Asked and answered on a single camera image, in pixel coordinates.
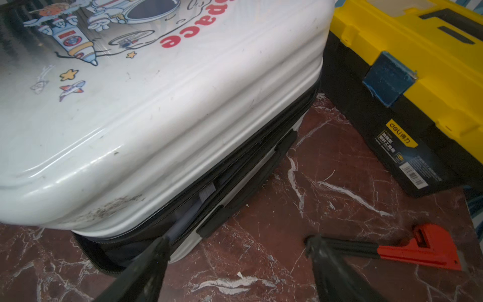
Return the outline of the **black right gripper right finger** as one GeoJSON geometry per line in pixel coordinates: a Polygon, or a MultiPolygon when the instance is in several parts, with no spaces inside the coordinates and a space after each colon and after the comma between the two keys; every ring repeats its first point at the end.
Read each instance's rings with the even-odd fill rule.
{"type": "Polygon", "coordinates": [[[304,245],[320,301],[387,300],[344,260],[345,256],[378,259],[377,244],[312,235],[304,245]]]}

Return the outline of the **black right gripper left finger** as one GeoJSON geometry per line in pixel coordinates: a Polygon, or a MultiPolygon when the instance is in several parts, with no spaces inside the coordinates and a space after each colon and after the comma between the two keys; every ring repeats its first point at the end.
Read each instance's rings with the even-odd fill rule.
{"type": "Polygon", "coordinates": [[[96,301],[157,301],[171,255],[167,237],[152,244],[105,289],[96,301]]]}

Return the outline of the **white cartoon hard-shell suitcase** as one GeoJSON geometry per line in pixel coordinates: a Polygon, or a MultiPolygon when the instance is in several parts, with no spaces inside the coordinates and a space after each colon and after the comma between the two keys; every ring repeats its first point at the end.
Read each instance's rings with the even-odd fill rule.
{"type": "Polygon", "coordinates": [[[177,262],[286,155],[333,1],[2,1],[1,223],[177,262]]]}

